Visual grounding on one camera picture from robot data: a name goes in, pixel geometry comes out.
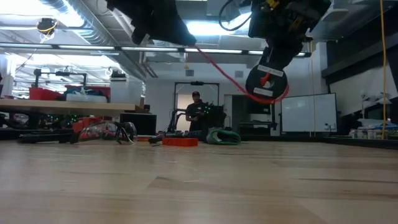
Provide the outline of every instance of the wooden floor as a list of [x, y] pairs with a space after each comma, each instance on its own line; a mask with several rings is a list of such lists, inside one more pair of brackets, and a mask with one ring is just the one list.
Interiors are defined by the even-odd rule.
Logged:
[[0, 223], [394, 223], [398, 151], [0, 142]]

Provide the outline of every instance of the spool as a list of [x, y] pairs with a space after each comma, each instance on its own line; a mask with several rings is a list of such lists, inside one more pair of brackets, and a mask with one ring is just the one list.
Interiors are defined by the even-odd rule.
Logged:
[[263, 63], [250, 71], [245, 87], [248, 93], [258, 98], [274, 100], [283, 95], [287, 85], [287, 76], [283, 69], [278, 69], [271, 63]]

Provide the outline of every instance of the green bag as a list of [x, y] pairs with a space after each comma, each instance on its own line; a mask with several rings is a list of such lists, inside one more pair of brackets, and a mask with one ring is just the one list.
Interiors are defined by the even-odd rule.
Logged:
[[237, 145], [241, 142], [241, 137], [238, 133], [232, 131], [214, 129], [209, 130], [206, 141], [208, 144]]

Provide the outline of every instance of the table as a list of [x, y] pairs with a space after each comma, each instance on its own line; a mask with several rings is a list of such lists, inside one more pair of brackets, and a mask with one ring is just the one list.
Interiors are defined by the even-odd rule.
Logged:
[[145, 113], [142, 108], [133, 104], [123, 103], [89, 103], [69, 101], [45, 101], [45, 100], [0, 100], [0, 109], [21, 110], [45, 114], [79, 114], [119, 116], [125, 111], [137, 111]]

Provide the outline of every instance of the label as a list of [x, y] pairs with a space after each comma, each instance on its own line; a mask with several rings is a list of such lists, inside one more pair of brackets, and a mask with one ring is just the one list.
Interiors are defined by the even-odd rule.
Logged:
[[273, 92], [273, 91], [265, 90], [265, 89], [257, 88], [257, 87], [254, 88], [254, 91], [253, 91], [253, 92], [254, 92], [254, 93], [257, 93], [257, 94], [264, 95], [264, 96], [273, 96], [273, 95], [274, 95], [274, 92]]
[[262, 71], [262, 72], [269, 72], [269, 73], [271, 73], [273, 75], [276, 75], [276, 76], [279, 76], [279, 77], [282, 77], [284, 75], [283, 71], [279, 71], [279, 70], [276, 70], [276, 69], [273, 69], [273, 68], [269, 68], [269, 67], [263, 66], [263, 65], [259, 65], [257, 67], [257, 69]]

